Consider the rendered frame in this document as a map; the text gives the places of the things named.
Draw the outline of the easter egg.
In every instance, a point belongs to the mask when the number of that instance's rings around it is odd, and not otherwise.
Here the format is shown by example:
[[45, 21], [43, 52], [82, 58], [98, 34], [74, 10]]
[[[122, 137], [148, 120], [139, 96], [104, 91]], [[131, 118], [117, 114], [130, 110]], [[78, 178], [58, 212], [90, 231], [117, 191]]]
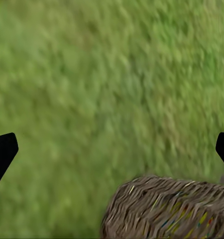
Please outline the easter egg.
[[[188, 208], [188, 206], [183, 210], [183, 212], [182, 212], [182, 214], [181, 214], [181, 216], [180, 216], [179, 218], [181, 218], [181, 217], [185, 214], [187, 208]], [[200, 225], [202, 224], [202, 222], [205, 220], [206, 216], [207, 216], [207, 213], [205, 213], [205, 214], [202, 216], [202, 218], [201, 218], [200, 223], [198, 224], [198, 226], [200, 226]]]

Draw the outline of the wicker basket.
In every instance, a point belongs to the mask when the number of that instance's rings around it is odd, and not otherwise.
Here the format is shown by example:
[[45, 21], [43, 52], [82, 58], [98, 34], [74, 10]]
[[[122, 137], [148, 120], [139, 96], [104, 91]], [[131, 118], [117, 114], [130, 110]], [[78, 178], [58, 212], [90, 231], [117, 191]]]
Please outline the wicker basket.
[[[205, 220], [198, 226], [205, 213]], [[100, 236], [101, 239], [224, 239], [224, 186], [167, 176], [133, 178], [111, 196]]]

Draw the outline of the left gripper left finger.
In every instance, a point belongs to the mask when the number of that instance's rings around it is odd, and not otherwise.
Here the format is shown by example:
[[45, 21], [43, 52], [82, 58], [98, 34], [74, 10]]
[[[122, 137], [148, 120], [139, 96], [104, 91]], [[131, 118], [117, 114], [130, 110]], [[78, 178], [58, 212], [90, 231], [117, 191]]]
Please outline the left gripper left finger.
[[18, 144], [14, 132], [0, 135], [0, 180], [18, 152]]

